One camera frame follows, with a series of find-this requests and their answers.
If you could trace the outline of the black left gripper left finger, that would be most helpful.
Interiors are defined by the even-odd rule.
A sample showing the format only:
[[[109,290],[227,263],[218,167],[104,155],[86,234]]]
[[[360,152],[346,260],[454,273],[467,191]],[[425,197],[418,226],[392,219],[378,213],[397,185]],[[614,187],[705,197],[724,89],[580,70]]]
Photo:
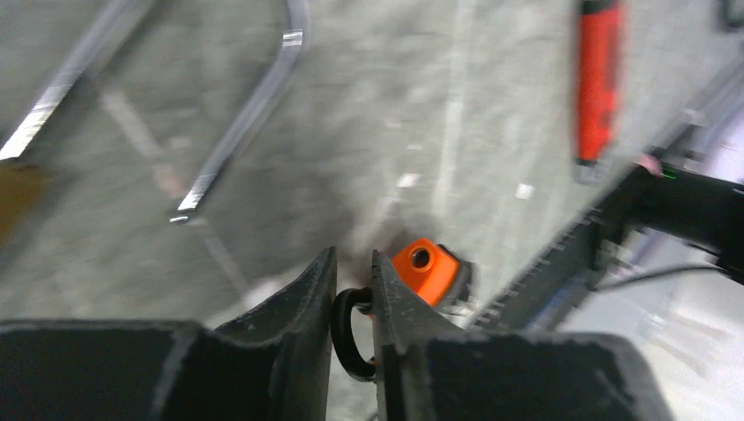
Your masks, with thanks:
[[[191,321],[1,324],[4,420],[322,420],[337,255],[210,330]]]

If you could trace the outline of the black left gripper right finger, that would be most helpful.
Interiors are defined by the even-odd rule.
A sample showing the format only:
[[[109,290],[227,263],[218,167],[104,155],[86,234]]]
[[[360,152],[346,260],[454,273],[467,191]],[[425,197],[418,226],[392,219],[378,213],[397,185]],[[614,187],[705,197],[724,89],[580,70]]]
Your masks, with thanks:
[[[592,332],[471,332],[451,324],[453,330],[411,343],[396,367],[376,380],[380,419],[674,416],[628,339]]]

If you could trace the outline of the brass padlock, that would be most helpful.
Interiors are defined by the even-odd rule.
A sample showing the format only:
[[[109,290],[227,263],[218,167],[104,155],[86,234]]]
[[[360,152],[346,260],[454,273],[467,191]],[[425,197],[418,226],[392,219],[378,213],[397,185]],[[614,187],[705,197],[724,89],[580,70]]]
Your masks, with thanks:
[[[311,35],[306,1],[4,1],[1,4],[1,242],[32,227],[61,152],[95,93],[140,151],[190,129],[205,146],[172,191],[174,224],[206,214],[233,238],[288,229],[254,182],[225,192],[225,172],[283,96]]]

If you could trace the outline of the small orange black padlock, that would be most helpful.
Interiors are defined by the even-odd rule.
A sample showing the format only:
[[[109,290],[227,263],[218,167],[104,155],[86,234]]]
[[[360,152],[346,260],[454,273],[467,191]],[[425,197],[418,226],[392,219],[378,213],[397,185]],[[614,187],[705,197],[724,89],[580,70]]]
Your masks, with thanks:
[[[362,288],[341,291],[333,301],[330,330],[341,366],[359,382],[374,382],[394,368],[411,343],[453,330],[446,320],[466,308],[475,264],[441,243],[421,238],[394,256],[373,252],[371,278]],[[361,355],[352,313],[369,317],[374,355]]]

